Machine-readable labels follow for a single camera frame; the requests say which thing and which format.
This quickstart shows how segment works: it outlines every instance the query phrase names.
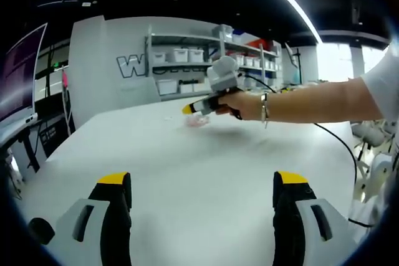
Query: computer screen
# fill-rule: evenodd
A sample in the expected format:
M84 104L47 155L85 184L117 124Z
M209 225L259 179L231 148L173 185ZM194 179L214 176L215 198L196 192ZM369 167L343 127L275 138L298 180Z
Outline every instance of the computer screen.
M24 108L34 107L36 61L46 27L44 24L23 37L0 65L0 122Z

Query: white sleeve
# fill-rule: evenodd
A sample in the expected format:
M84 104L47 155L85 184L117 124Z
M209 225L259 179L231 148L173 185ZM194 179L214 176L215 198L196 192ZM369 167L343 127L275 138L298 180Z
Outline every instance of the white sleeve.
M362 75L368 91L388 121L399 117L399 57L395 44L391 44L383 59Z

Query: storage shelf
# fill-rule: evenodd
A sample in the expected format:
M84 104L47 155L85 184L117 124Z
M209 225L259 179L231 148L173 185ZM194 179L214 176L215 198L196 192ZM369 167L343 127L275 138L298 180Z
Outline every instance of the storage shelf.
M244 51L244 52L249 52L249 53L253 53L253 54L260 54L261 50L255 47L251 47L248 45L241 45L241 44L237 44L234 42L224 42L225 47L227 50L235 50L235 51ZM269 52L266 50L263 50L263 54L270 57L270 58L276 58L278 57L275 53L273 52Z
M211 62L165 62L154 64L153 68L173 68L173 67L210 67Z
M210 93L212 93L212 91L210 91L210 90L203 90L201 92L192 92L192 93L171 93L169 95L162 95L161 96L161 101L169 101L169 100L176 100L176 99L183 99L183 98L207 96Z
M239 68L240 69L248 69L248 70L256 70L256 71L262 72L262 69L260 69L260 68L250 67L250 66L247 66L247 65L241 65ZM272 69L264 69L264 71L265 72L277 72L276 70L272 70Z
M219 45L220 40L216 37L193 36L184 34L152 34L153 45L192 45L212 46Z

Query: shelving unit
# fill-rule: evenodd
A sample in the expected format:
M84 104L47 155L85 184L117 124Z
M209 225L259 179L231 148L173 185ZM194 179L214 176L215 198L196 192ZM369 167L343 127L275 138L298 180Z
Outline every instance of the shelving unit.
M204 50L204 61L203 63L192 63L192 62L165 62L162 64L153 63L153 47L154 46L177 46L177 47L198 47ZM177 72L177 70L183 70L184 72L197 71L206 72L206 69L212 65L209 61L209 49L215 48L220 50L220 54L224 55L226 51L232 50L236 52L242 52L246 55L259 56L261 59L261 65L265 66L265 61L275 61L278 58L276 53L263 50L262 45L259 45L259 49L248 45L242 45L235 42L227 42L223 39L222 35L218 37L212 36L198 36L191 34L162 34L153 33L151 26L148 29L148 35L145 37L145 63L146 63L146 75L152 77L153 74L163 75L165 72ZM275 78L276 70L240 66L243 72L255 72L261 73L261 79L266 82L267 77ZM193 93L175 93L170 95L162 95L161 100L174 100L179 98L188 98L195 96L202 96L211 93L206 92L193 92Z

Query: desk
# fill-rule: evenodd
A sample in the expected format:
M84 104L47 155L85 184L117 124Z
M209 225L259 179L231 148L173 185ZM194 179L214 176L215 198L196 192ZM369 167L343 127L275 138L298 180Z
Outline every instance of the desk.
M102 113L46 161L22 194L26 219L52 226L97 180L132 174L133 265L264 266L274 258L272 179L302 174L317 197L347 215L354 167L345 147L314 125L211 115L184 126L193 99ZM352 146L349 123L327 128Z

